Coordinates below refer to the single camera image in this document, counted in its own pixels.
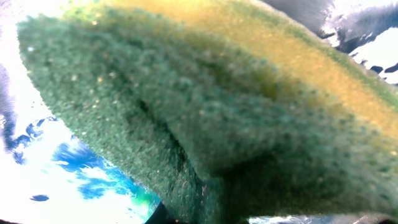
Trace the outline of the green yellow sponge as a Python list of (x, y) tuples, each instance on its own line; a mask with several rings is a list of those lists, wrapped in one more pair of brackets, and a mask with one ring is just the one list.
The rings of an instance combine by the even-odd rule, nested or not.
[(397, 218), (397, 90), (258, 1), (87, 1), (18, 26), (50, 111), (188, 223)]

